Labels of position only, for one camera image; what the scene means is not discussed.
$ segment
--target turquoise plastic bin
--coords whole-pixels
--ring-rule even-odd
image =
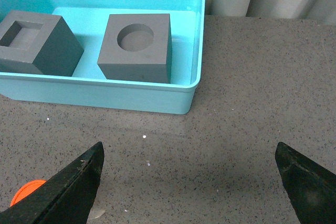
[[[185,114],[201,78],[205,0],[0,0],[13,9],[63,16],[85,51],[72,77],[0,72],[0,93],[15,100]],[[170,13],[171,84],[107,80],[97,65],[110,14]]]

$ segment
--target cube with round hole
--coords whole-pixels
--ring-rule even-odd
[[[169,14],[111,14],[98,58],[107,79],[170,83]]]

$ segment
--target orange disc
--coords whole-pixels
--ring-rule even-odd
[[[18,203],[20,200],[26,198],[29,194],[34,192],[38,189],[41,185],[43,185],[46,181],[42,179],[33,180],[28,182],[26,185],[21,187],[19,191],[15,194],[14,198],[12,199],[11,206]]]

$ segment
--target granite surface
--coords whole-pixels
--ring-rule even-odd
[[[0,211],[102,141],[88,223],[299,223],[274,154],[283,141],[336,172],[335,39],[311,20],[206,17],[187,115],[0,96]]]

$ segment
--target gray cube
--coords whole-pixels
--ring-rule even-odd
[[[0,71],[72,76],[84,50],[58,15],[11,11],[0,23]]]
[[[97,63],[107,79],[170,83],[170,15],[111,14]]]

